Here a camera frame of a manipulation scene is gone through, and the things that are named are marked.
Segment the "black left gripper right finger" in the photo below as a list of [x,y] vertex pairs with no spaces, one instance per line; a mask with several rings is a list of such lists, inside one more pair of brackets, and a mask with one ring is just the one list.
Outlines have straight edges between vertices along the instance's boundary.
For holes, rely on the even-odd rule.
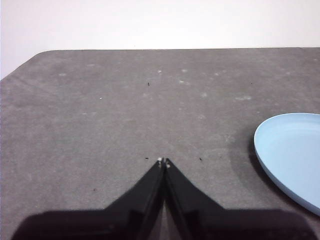
[[166,204],[183,240],[315,240],[300,215],[280,209],[225,209],[166,158]]

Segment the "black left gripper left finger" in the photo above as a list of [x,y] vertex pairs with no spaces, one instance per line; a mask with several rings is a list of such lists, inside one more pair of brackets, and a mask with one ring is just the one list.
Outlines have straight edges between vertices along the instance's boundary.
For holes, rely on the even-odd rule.
[[164,198],[162,159],[104,209],[46,211],[27,217],[14,240],[146,240]]

